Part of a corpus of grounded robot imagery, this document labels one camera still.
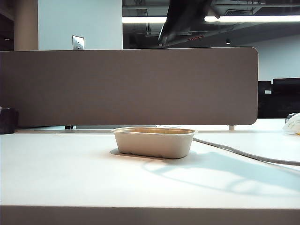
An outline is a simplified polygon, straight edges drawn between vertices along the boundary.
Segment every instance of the white desk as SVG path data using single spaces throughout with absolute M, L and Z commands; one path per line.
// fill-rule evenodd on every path
M 300 161 L 300 136 L 284 120 L 199 139 Z M 123 155 L 97 131 L 1 136 L 1 224 L 295 224 L 300 168 L 193 142 L 182 159 Z

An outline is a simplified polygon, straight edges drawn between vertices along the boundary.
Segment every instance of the desk surface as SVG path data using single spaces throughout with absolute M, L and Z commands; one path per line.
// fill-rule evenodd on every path
M 196 136 L 270 158 L 300 161 L 300 136 L 284 120 Z M 1 136 L 1 205 L 300 209 L 300 169 L 255 161 L 193 142 L 163 159 L 120 154 L 96 131 Z

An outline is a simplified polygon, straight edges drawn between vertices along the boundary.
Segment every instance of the ceiling duct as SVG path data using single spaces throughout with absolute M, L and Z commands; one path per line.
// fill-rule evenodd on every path
M 252 15 L 252 10 L 228 9 L 225 15 Z

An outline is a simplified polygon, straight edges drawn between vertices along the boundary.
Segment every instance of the paper food container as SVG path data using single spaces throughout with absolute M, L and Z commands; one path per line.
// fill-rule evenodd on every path
M 119 152 L 141 156 L 182 158 L 197 131 L 177 128 L 123 127 L 112 130 Z

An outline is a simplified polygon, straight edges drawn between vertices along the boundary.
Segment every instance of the black trash can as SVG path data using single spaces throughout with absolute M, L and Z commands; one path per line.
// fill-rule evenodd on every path
M 13 108 L 0 111 L 0 135 L 13 134 L 17 125 L 17 112 Z

